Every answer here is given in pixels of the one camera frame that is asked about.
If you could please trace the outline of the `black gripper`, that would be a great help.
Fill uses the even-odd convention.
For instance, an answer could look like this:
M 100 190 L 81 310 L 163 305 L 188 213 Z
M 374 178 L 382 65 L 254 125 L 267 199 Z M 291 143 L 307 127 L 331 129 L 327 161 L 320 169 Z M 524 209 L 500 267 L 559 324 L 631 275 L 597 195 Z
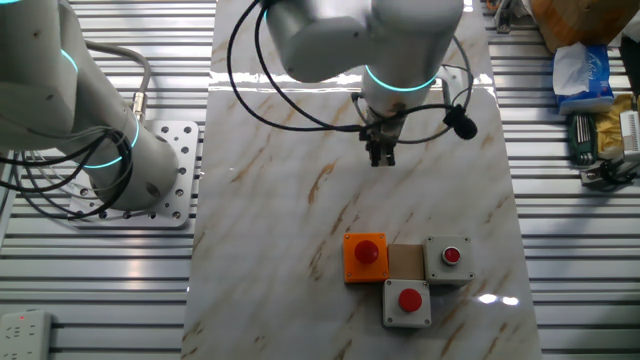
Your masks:
M 366 111 L 359 110 L 358 115 L 363 123 L 363 128 L 359 131 L 359 140 L 369 142 L 371 166 L 378 167 L 381 159 L 384 166 L 394 166 L 394 150 L 399 141 L 405 117 L 399 113 L 385 117 L 370 107 Z

